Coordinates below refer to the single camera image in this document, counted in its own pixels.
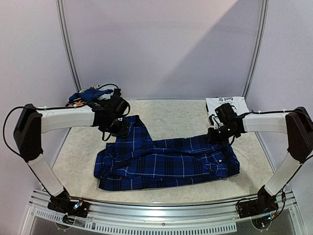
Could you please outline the blue plaid flannel shirt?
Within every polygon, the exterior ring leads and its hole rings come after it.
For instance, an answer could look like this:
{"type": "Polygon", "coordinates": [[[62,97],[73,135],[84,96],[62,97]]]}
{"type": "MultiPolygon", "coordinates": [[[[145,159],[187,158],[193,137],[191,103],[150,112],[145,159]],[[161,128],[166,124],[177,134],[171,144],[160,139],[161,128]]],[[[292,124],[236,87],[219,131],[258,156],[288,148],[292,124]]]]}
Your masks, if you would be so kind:
{"type": "Polygon", "coordinates": [[[154,141],[138,115],[124,120],[130,124],[128,136],[107,143],[96,156],[93,175],[102,190],[180,187],[240,172],[228,141],[209,143],[207,135],[154,141]]]}

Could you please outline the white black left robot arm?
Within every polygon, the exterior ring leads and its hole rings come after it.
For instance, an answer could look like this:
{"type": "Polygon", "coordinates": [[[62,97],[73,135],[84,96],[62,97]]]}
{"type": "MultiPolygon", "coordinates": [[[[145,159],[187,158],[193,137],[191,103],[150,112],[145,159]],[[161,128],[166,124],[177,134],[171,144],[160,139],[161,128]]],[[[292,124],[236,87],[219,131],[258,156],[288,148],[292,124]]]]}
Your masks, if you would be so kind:
{"type": "Polygon", "coordinates": [[[66,191],[44,158],[42,134],[72,127],[97,127],[102,133],[127,137],[130,123],[124,119],[124,110],[103,108],[96,103],[69,107],[22,107],[13,132],[19,155],[43,185],[53,203],[61,212],[69,212],[73,203],[63,193],[66,191]]]}

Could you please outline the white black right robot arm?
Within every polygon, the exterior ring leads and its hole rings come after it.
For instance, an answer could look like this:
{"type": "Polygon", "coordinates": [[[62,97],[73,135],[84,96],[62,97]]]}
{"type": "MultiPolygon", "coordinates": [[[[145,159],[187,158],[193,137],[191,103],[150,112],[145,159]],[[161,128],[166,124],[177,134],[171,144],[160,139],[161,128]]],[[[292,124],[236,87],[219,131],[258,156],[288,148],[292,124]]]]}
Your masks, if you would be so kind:
{"type": "Polygon", "coordinates": [[[273,134],[279,139],[279,143],[285,144],[284,159],[263,186],[270,196],[283,189],[313,154],[313,119],[302,106],[293,110],[248,112],[239,115],[229,104],[223,104],[215,112],[220,124],[208,129],[207,138],[211,143],[223,143],[231,137],[239,138],[246,133],[257,133],[273,134]]]}

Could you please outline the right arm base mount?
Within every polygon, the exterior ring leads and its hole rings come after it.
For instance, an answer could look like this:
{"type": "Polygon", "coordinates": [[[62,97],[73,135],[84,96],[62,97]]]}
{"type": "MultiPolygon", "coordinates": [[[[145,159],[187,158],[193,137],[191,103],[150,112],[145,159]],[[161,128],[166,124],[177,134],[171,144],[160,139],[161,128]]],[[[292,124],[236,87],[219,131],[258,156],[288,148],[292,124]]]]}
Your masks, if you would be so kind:
{"type": "Polygon", "coordinates": [[[236,211],[240,218],[246,218],[251,216],[257,216],[264,213],[269,213],[275,211],[274,215],[270,216],[269,220],[276,218],[281,211],[284,209],[286,203],[286,194],[283,191],[284,188],[278,190],[274,195],[269,194],[265,189],[265,186],[262,186],[257,192],[257,199],[251,200],[248,198],[243,198],[237,201],[235,204],[236,211]],[[279,210],[278,202],[276,200],[277,195],[281,193],[281,199],[283,202],[283,207],[279,210]]]}

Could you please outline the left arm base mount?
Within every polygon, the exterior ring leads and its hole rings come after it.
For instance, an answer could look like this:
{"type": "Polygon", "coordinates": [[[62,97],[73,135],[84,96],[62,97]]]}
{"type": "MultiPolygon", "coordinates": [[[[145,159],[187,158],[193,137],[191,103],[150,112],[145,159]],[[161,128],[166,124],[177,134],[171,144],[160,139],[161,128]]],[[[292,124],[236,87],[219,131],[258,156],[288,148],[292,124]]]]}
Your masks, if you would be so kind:
{"type": "Polygon", "coordinates": [[[87,218],[89,207],[90,203],[81,198],[71,197],[65,188],[57,196],[51,195],[47,206],[49,210],[81,218],[87,218]]]}

